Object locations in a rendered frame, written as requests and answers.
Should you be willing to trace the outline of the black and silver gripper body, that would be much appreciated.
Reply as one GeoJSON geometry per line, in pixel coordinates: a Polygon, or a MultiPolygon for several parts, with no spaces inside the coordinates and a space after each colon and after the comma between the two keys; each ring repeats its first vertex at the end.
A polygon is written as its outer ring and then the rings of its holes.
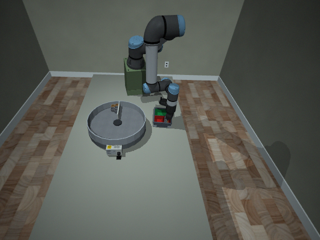
{"type": "Polygon", "coordinates": [[[159,104],[166,106],[166,119],[171,120],[173,118],[177,103],[178,101],[171,102],[168,99],[160,97],[159,104]]]}

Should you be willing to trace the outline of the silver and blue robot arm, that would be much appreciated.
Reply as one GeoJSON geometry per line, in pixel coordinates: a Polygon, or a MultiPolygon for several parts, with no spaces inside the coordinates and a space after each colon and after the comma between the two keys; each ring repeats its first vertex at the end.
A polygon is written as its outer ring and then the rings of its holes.
{"type": "Polygon", "coordinates": [[[167,77],[157,81],[158,53],[162,51],[166,41],[182,37],[185,29],[185,19],[182,15],[158,15],[147,24],[144,37],[135,35],[129,39],[127,66],[133,70],[140,70],[146,62],[146,83],[142,86],[145,94],[166,91],[168,101],[178,100],[178,84],[172,83],[167,77]]]}

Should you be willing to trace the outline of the grey round turntable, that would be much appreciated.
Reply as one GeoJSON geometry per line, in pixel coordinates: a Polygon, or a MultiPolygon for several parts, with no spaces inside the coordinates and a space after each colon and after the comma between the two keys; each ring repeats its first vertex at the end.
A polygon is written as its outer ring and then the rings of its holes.
{"type": "Polygon", "coordinates": [[[109,101],[94,108],[86,120],[88,134],[93,143],[106,149],[107,155],[118,155],[123,149],[137,144],[146,132],[146,115],[136,104],[128,101],[109,101]],[[111,105],[118,104],[117,113],[111,105]]]}

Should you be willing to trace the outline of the red and green divided bin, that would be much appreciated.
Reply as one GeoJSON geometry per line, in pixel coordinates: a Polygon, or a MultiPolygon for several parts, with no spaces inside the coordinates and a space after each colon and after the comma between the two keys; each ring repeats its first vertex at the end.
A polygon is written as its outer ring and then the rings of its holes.
{"type": "Polygon", "coordinates": [[[172,119],[168,120],[168,122],[164,122],[166,114],[167,114],[166,108],[154,107],[153,127],[171,128],[172,119]]]}

